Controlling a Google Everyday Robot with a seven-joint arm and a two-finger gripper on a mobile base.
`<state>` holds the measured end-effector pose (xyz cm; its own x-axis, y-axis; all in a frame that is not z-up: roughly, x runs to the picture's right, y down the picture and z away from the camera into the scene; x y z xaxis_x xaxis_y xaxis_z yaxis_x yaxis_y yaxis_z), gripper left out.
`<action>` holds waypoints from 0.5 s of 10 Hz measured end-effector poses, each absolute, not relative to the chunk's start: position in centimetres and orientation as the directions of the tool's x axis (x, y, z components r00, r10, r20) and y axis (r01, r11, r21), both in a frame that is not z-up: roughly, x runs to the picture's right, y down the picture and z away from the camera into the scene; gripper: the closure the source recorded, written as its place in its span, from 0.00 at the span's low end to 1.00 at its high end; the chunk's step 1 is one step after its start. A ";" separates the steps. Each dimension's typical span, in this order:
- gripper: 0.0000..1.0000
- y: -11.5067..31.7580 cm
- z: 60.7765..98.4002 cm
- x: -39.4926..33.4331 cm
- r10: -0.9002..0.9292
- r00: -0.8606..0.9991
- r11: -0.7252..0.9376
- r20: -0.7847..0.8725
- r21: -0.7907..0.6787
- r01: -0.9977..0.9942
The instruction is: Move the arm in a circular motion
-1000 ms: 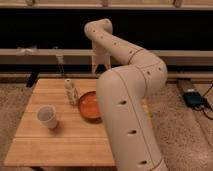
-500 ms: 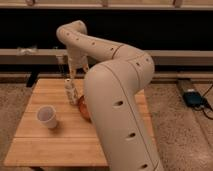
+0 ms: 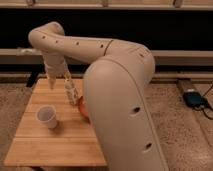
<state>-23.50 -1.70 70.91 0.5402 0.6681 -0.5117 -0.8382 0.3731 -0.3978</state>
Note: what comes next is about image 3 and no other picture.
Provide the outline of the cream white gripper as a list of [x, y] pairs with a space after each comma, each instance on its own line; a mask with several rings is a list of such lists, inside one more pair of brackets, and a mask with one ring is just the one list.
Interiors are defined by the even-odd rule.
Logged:
[[71, 78], [71, 74], [68, 71], [68, 66], [63, 55], [58, 53], [44, 53], [43, 60], [45, 64], [45, 71], [49, 81], [50, 89], [54, 89], [55, 86], [55, 77], [64, 75], [65, 77], [65, 90], [68, 96], [68, 99], [71, 104], [78, 103], [78, 92], [75, 87], [75, 84]]

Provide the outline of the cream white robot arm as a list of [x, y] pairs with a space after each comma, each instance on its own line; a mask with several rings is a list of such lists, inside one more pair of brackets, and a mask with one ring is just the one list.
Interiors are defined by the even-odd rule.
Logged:
[[32, 29], [50, 85], [69, 80], [67, 57], [89, 65], [83, 77], [86, 111], [109, 171], [169, 171], [144, 96], [155, 59], [144, 45], [110, 38], [73, 37], [57, 22]]

